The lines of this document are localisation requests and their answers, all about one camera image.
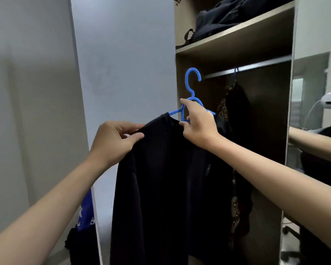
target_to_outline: person's right hand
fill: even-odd
[[[208,150],[211,142],[220,136],[212,113],[195,101],[181,98],[180,102],[189,110],[187,119],[190,123],[179,123],[184,127],[184,137],[196,146]]]

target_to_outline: white wardrobe door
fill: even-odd
[[[71,0],[88,144],[106,120],[147,123],[177,108],[173,0]],[[93,186],[103,264],[117,167]]]

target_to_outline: person's left hand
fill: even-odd
[[[101,165],[104,170],[116,165],[131,151],[134,144],[144,137],[143,133],[135,133],[144,125],[106,121],[98,128],[87,159]]]

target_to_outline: wardrobe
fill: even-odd
[[[89,146],[104,120],[148,122],[180,108],[179,98],[190,96],[185,72],[195,67],[202,81],[191,73],[189,84],[213,112],[237,80],[250,102],[255,151],[285,164],[295,3],[176,50],[195,29],[196,15],[219,1],[71,0]],[[115,176],[112,168],[93,187],[103,264],[109,264]],[[278,264],[282,211],[255,189],[252,202],[250,231],[239,248],[250,265]]]

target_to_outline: closet rod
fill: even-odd
[[[262,61],[262,62],[242,66],[242,67],[237,67],[236,71],[237,72],[242,72],[242,71],[252,70],[252,69],[256,69],[256,68],[260,68],[260,67],[265,67],[265,66],[270,66],[270,65],[273,65],[273,64],[278,64],[278,63],[290,61],[291,59],[292,59],[291,55],[278,57],[276,59],[270,59],[270,60],[266,60],[266,61]],[[214,77],[227,75],[227,74],[232,74],[232,73],[234,73],[234,69],[221,71],[221,72],[215,72],[215,73],[205,75],[204,79],[214,78]]]

